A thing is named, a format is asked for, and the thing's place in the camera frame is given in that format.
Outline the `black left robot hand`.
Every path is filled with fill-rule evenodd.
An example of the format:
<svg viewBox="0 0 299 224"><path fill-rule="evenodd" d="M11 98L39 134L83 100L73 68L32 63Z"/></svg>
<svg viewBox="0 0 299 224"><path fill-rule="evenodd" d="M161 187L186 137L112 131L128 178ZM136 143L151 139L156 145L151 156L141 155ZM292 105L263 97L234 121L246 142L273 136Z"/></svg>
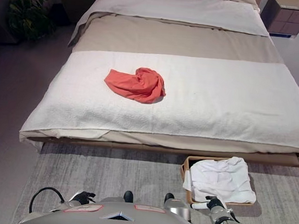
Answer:
<svg viewBox="0 0 299 224"><path fill-rule="evenodd" d="M79 193L77 196L77 201L80 202L81 205L89 204L90 202L94 203L95 193L90 193L83 191Z"/></svg>

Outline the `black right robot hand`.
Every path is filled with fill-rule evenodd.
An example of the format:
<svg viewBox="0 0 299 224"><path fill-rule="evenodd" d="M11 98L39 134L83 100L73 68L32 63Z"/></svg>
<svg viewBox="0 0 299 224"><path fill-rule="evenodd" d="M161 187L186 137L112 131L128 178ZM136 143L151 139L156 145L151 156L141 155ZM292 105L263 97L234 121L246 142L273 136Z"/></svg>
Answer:
<svg viewBox="0 0 299 224"><path fill-rule="evenodd" d="M226 209L226 204L223 203L221 199L219 199L217 196L206 196L206 201L205 202L198 202L198 203L192 203L190 207L192 209L213 209L215 206L220 206Z"/></svg>

